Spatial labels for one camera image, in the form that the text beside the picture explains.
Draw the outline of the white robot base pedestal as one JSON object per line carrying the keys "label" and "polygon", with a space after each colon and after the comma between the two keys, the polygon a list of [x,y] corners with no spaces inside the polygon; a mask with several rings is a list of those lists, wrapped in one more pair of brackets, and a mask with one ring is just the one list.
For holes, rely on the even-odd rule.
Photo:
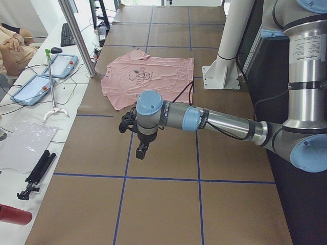
{"label": "white robot base pedestal", "polygon": [[233,0],[230,3],[216,60],[202,67],[205,89],[239,90],[237,55],[254,0]]}

